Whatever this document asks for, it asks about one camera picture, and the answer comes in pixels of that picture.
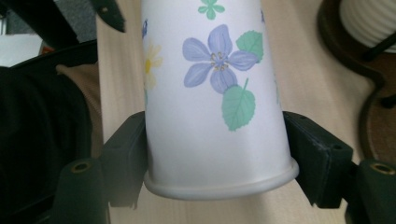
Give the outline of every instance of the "cup bottom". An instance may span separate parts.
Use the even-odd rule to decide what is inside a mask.
[[[187,200],[187,201],[209,201],[209,200],[224,200],[236,197],[248,196],[251,194],[262,193],[271,189],[276,189],[291,180],[299,174],[299,166],[297,162],[291,158],[291,166],[289,170],[281,175],[264,179],[259,182],[244,184],[240,186],[233,186],[230,188],[215,188],[215,189],[175,189],[165,186],[159,186],[151,181],[149,172],[145,174],[146,188],[159,196],[165,198]]]

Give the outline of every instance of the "yellow flower print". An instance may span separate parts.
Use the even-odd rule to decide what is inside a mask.
[[[152,68],[158,68],[163,64],[163,58],[158,57],[158,53],[161,51],[161,46],[153,46],[151,43],[148,46],[148,51],[145,60],[145,89],[152,90],[157,84],[157,79],[151,72]]]

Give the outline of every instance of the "small green flower print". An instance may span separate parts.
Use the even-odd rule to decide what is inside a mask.
[[[206,16],[210,20],[214,20],[216,18],[216,12],[221,13],[225,10],[223,6],[216,5],[218,0],[201,0],[206,6],[199,7],[198,11],[200,13],[206,13]]]

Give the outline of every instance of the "screw hole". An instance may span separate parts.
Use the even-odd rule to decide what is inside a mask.
[[[107,7],[100,7],[99,11],[100,11],[102,14],[106,14],[106,13],[108,12],[108,8],[107,8]]]
[[[371,168],[383,175],[396,175],[396,171],[392,167],[389,167],[385,164],[374,163],[371,164]]]
[[[79,173],[85,172],[86,170],[88,170],[90,168],[91,168],[91,164],[84,161],[84,162],[74,165],[72,167],[72,173],[79,174]]]

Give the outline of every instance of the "black fabric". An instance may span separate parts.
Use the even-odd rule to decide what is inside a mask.
[[[61,52],[0,67],[0,222],[53,195],[62,168],[90,156],[88,107],[54,65],[94,63],[96,57],[78,61]]]

